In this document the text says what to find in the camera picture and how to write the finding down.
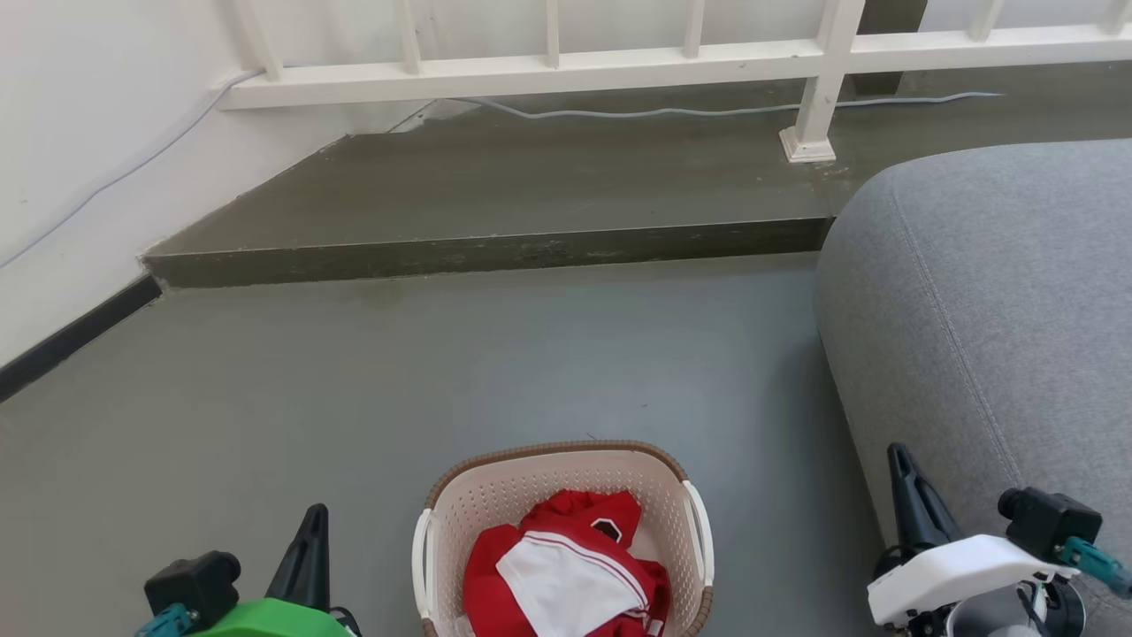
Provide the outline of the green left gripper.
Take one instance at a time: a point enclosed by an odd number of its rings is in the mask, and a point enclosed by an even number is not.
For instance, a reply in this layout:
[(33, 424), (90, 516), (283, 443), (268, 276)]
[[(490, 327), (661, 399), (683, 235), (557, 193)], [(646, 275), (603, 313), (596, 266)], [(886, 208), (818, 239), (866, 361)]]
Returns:
[(191, 636), (355, 636), (331, 613), (329, 511), (312, 503), (265, 592)]

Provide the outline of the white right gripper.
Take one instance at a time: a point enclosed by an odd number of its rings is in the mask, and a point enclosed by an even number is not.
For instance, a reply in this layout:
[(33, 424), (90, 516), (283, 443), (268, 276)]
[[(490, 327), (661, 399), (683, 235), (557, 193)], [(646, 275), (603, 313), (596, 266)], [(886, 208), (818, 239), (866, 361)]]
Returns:
[(889, 445), (887, 463), (897, 548), (902, 559), (914, 559), (867, 586), (874, 625), (906, 626), (990, 589), (1080, 575), (1067, 565), (1036, 559), (1004, 537), (979, 533), (962, 540), (958, 520), (906, 444)]

